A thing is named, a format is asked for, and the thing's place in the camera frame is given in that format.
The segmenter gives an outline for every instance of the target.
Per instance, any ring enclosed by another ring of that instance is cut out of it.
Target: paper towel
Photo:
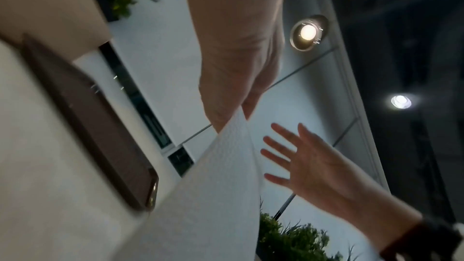
[[[254,260],[257,158],[240,109],[115,260]]]

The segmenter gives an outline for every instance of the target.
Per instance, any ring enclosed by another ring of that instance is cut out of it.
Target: light bulb
[[[306,25],[301,28],[300,36],[305,40],[312,40],[317,34],[317,30],[313,25]]]
[[[391,103],[393,104],[393,106],[399,109],[406,109],[411,107],[412,105],[411,100],[403,95],[394,96],[391,99]]]

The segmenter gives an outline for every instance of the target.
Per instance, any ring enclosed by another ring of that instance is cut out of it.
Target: beige panel
[[[0,35],[15,44],[27,32],[71,61],[110,39],[95,0],[0,2]]]

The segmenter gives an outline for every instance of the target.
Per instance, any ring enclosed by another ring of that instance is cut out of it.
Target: spotlight
[[[406,109],[411,107],[412,105],[411,100],[403,95],[394,96],[391,99],[391,103],[393,104],[393,106],[399,109]]]
[[[314,15],[297,22],[290,31],[290,44],[299,51],[309,51],[327,35],[329,20]]]

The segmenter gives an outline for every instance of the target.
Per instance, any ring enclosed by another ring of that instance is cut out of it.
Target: pinky finger
[[[275,175],[272,175],[272,174],[264,174],[264,178],[267,179],[268,181],[270,181],[273,184],[283,186],[283,187],[286,187],[286,188],[290,188],[290,180],[287,179],[287,178],[275,176]]]

